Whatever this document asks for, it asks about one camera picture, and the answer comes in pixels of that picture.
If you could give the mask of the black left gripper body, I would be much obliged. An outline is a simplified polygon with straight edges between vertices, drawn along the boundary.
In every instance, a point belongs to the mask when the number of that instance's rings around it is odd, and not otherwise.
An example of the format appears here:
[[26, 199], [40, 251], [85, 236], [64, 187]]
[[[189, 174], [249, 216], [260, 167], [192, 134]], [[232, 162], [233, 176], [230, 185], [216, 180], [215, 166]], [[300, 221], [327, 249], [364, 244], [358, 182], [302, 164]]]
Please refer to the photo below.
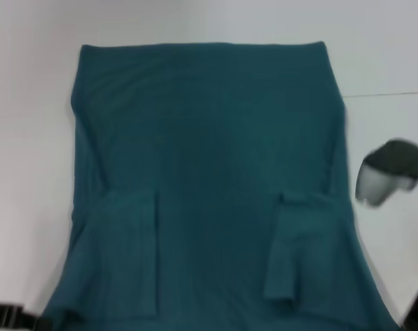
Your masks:
[[0, 303], [0, 328], [9, 330], [26, 329], [23, 324], [23, 306]]

